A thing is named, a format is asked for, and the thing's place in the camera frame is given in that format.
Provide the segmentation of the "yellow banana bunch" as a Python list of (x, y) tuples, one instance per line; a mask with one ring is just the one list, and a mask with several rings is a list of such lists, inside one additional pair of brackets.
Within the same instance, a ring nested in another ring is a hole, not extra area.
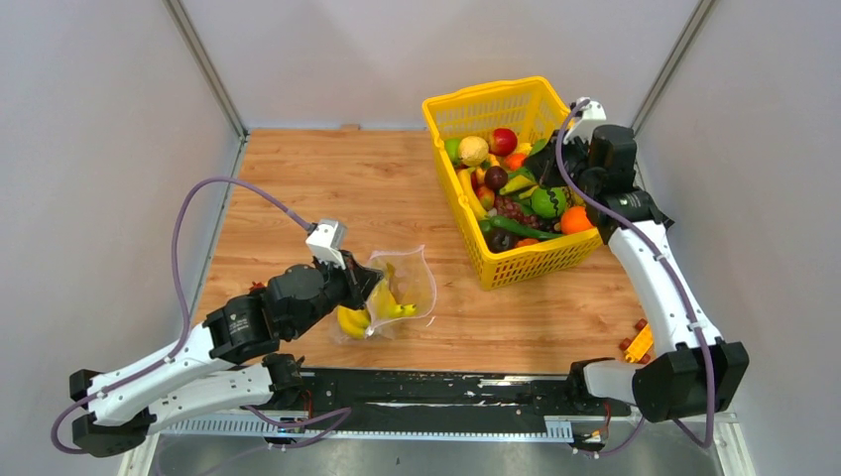
[(373, 336), (383, 322), (417, 315), (418, 307), (414, 303), (400, 303), (395, 298), (391, 288), (395, 273), (395, 267), (387, 264), (385, 278), (373, 291), (365, 309), (352, 310), (343, 306), (337, 309), (337, 323), (347, 337), (362, 340)]

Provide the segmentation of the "clear zip top bag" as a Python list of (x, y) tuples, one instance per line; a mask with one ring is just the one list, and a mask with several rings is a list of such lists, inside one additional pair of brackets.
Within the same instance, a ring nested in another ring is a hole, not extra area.
[(333, 330), (337, 343), (394, 339), (403, 322), (433, 317), (437, 286), (424, 245), (408, 251), (374, 251), (367, 266), (383, 272), (384, 279), (364, 309), (337, 309)]

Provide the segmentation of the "yellow plastic basket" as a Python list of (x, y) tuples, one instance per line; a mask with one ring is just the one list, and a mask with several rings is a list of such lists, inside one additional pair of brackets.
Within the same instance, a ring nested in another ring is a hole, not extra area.
[(421, 109), (434, 150), (438, 180), (483, 290), (575, 267), (602, 245), (598, 232), (591, 229), (504, 253), (490, 252), (479, 221), (462, 194), (456, 168), (444, 150), (446, 139), (471, 135), (487, 139), (498, 127), (509, 127), (530, 140), (557, 129), (569, 108), (544, 77), (464, 87), (426, 99)]

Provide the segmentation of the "orange fruit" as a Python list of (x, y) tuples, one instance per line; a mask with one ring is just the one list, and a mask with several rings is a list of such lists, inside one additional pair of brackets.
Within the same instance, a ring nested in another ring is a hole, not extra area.
[(594, 228), (590, 222), (586, 208), (576, 205), (567, 208), (559, 218), (559, 231), (564, 235), (572, 235)]

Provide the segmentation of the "beige lemon fruit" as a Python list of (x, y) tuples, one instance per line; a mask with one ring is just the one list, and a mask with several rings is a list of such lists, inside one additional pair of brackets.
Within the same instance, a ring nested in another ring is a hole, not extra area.
[(489, 144), (485, 139), (478, 136), (468, 136), (459, 142), (457, 158), (465, 167), (477, 167), (486, 161), (489, 152)]

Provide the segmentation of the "orange carrot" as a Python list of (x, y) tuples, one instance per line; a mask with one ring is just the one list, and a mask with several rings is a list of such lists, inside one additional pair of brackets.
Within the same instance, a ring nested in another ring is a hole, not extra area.
[(515, 172), (523, 166), (527, 158), (527, 154), (513, 153), (502, 160), (502, 165), (507, 171)]

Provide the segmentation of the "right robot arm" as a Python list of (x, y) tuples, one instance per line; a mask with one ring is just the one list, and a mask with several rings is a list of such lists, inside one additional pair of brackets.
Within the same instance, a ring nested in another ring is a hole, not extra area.
[(536, 145), (525, 165), (549, 186), (569, 186), (589, 221), (628, 275), (653, 333), (655, 358), (575, 362), (566, 387), (570, 407), (591, 414), (606, 399), (637, 407), (650, 422), (729, 409), (750, 358), (707, 317), (670, 254), (671, 220), (636, 180), (632, 129), (597, 127), (589, 140), (558, 131)]

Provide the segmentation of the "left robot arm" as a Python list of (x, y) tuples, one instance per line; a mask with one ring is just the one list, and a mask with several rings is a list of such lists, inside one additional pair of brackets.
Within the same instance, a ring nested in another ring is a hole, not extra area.
[(231, 298), (185, 340), (120, 370), (82, 369), (69, 378), (71, 398), (86, 413), (71, 425), (83, 454), (109, 457), (176, 422), (233, 408), (295, 408), (304, 385), (300, 360), (282, 343), (302, 337), (343, 306), (365, 308), (383, 271), (313, 262), (288, 268), (246, 295)]

